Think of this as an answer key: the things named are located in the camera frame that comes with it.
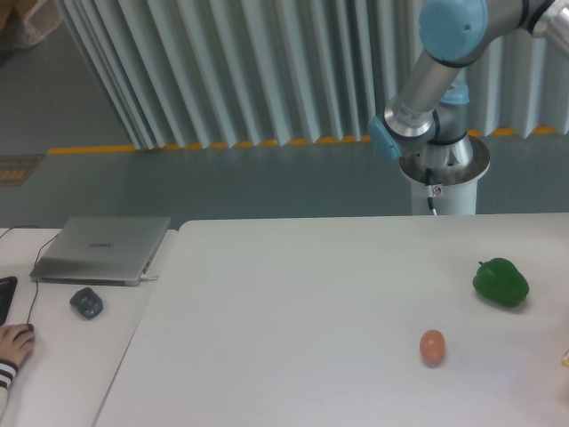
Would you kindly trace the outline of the person's hand on mouse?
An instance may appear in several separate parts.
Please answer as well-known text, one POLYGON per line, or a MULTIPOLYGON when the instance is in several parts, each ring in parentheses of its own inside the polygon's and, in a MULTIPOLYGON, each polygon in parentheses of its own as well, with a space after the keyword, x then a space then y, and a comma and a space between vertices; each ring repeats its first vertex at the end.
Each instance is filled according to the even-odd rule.
POLYGON ((1 360, 8 360, 14 363, 17 367, 20 367, 26 358, 33 351, 31 350, 24 358, 22 358, 17 351, 17 346, 14 343, 14 337, 20 330, 23 324, 18 325, 4 325, 1 326, 1 360))

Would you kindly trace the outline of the striped sleeve forearm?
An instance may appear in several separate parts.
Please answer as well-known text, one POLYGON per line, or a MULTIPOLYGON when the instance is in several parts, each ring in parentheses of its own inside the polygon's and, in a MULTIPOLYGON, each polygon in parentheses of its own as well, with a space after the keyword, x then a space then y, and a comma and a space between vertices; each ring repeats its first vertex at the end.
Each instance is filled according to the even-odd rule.
POLYGON ((7 408, 9 398, 9 388, 16 377, 19 368, 8 360, 1 360, 0 363, 0 417, 3 417, 7 408))

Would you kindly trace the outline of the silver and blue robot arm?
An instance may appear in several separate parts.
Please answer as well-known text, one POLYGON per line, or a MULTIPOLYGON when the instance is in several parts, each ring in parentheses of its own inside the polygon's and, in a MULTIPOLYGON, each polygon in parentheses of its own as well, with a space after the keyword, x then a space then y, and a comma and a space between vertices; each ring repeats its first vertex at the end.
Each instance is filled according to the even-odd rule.
POLYGON ((523 29, 568 51, 566 1, 427 1, 421 8, 423 50, 401 92, 368 122, 374 147, 406 176, 429 186, 483 175, 487 147, 467 135, 469 91, 458 80, 489 44, 523 29))

